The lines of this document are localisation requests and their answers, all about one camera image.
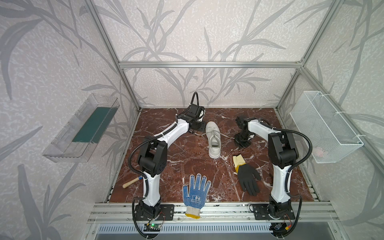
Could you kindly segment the grey-white shoelace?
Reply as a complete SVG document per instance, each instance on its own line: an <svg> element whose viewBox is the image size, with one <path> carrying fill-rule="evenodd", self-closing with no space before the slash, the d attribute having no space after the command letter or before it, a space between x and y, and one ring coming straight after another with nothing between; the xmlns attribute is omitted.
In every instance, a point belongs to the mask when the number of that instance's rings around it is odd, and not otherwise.
<svg viewBox="0 0 384 240"><path fill-rule="evenodd" d="M203 137L204 135L209 134L210 135L210 137L208 138L209 141L211 139L216 139L217 141L219 141L221 139L221 136L224 136L224 137L232 139L232 140L235 139L234 137L230 137L230 136L227 136L227 135L221 133L220 130L215 129L215 128L209 128L206 130L206 132L204 134L201 134L201 135L197 134L196 131L194 131L194 130L190 130L190 133L192 133L193 135L196 135L196 136L200 136L200 137Z"/></svg>

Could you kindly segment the wooden handled brush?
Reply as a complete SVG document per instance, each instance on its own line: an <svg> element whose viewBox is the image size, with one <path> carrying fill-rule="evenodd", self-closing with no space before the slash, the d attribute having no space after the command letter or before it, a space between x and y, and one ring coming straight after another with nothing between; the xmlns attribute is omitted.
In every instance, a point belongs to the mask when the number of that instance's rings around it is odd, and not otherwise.
<svg viewBox="0 0 384 240"><path fill-rule="evenodd" d="M127 182L127 183L124 183L124 184L122 185L122 187L123 187L123 189L126 189L127 187L131 186L132 184L134 184L134 183L136 183L136 182L138 182L139 180L142 180L142 179L143 179L142 176L137 177L137 178L135 178L135 179L133 179L133 180Z"/></svg>

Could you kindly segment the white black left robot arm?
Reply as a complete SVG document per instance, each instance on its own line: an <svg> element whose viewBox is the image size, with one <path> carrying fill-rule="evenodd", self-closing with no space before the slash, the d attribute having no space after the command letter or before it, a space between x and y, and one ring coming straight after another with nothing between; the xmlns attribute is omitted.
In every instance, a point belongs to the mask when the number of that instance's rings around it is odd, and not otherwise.
<svg viewBox="0 0 384 240"><path fill-rule="evenodd" d="M129 155L128 165L132 172L143 177L144 193L139 198L140 204L154 208L161 203L160 175L167 166L168 148L182 135L189 131L202 132L206 122L203 121L205 108L190 104L175 121L162 132L145 137Z"/></svg>

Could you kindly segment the clear plastic wall bin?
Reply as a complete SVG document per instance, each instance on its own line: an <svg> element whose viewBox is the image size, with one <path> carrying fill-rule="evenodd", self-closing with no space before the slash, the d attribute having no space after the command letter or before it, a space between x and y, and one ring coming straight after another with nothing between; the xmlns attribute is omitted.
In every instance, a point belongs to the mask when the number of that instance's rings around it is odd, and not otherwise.
<svg viewBox="0 0 384 240"><path fill-rule="evenodd" d="M120 107L117 97L90 94L43 151L54 163L86 163Z"/></svg>

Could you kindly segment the right wiring connector board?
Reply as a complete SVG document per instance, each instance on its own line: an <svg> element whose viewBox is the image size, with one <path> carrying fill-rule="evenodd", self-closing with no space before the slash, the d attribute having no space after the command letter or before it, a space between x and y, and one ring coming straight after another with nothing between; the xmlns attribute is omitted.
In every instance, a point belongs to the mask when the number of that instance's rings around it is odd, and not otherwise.
<svg viewBox="0 0 384 240"><path fill-rule="evenodd" d="M272 223L270 231L277 233L286 233L291 229L292 225L287 225L286 223Z"/></svg>

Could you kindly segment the green lit circuit board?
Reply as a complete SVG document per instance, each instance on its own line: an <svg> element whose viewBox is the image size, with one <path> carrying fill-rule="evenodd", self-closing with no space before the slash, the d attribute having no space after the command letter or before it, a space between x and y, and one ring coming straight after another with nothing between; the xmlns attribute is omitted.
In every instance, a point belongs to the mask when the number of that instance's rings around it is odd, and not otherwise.
<svg viewBox="0 0 384 240"><path fill-rule="evenodd" d="M160 232L163 224L156 223L147 223L144 224L143 231L144 232Z"/></svg>

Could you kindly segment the black yellow work glove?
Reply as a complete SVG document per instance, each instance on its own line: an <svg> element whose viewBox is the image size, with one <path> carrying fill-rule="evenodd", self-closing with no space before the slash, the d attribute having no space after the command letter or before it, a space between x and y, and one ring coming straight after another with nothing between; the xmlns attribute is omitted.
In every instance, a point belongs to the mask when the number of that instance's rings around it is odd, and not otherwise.
<svg viewBox="0 0 384 240"><path fill-rule="evenodd" d="M260 192L258 186L258 181L262 180L260 173L247 164L242 155L233 156L233 163L242 190L251 196L256 196Z"/></svg>

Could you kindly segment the pink object in basket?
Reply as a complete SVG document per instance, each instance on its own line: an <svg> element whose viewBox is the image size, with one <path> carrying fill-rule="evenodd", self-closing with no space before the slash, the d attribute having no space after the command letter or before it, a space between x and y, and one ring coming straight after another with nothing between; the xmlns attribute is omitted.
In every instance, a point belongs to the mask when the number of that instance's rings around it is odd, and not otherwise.
<svg viewBox="0 0 384 240"><path fill-rule="evenodd" d="M323 150L321 147L316 147L313 149L313 155L316 158L324 158L325 156L328 155L328 152Z"/></svg>

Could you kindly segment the blue dotted knit glove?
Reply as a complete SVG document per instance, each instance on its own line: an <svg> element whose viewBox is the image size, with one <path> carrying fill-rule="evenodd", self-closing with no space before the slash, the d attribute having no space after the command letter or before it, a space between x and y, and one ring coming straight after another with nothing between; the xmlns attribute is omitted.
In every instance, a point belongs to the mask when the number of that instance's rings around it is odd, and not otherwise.
<svg viewBox="0 0 384 240"><path fill-rule="evenodd" d="M183 202L187 207L185 215L193 219L200 218L201 209L205 206L211 181L201 174L190 175L189 186L183 185Z"/></svg>

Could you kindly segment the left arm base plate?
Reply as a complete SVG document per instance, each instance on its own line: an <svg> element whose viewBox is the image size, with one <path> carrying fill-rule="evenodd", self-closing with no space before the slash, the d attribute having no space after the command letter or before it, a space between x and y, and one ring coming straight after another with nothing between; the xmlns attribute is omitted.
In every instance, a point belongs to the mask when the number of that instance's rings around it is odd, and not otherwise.
<svg viewBox="0 0 384 240"><path fill-rule="evenodd" d="M175 213L175 205L160 204L154 207L136 205L134 214L137 221L172 221Z"/></svg>

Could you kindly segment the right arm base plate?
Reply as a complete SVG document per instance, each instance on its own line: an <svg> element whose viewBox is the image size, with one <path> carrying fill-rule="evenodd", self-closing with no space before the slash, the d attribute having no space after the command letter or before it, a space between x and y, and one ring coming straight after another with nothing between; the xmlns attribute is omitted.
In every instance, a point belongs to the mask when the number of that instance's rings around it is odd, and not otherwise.
<svg viewBox="0 0 384 240"><path fill-rule="evenodd" d="M255 220L295 220L296 216L292 206L285 204L250 204L249 210L254 214Z"/></svg>

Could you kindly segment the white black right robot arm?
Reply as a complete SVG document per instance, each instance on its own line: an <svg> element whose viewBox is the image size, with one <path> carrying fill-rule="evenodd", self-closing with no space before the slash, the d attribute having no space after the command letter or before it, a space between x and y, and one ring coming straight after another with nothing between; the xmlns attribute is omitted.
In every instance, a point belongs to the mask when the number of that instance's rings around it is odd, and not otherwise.
<svg viewBox="0 0 384 240"><path fill-rule="evenodd" d="M237 117L236 124L241 129L241 132L234 136L235 144L238 147L249 147L254 136L267 141L269 160L274 167L271 202L276 204L289 202L293 197L290 193L291 173L294 168L311 156L313 144L310 138L298 131L273 127L262 118ZM299 151L294 135L302 137L309 147L308 152L300 161L298 161Z"/></svg>

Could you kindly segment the white leather sneaker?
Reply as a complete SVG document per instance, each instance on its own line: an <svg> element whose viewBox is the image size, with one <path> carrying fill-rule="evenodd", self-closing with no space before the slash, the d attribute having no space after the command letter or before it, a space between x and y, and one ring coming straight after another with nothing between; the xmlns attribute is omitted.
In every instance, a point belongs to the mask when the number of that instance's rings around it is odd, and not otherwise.
<svg viewBox="0 0 384 240"><path fill-rule="evenodd" d="M206 136L209 144L209 156L218 159L221 155L221 132L218 125L212 121L206 125Z"/></svg>

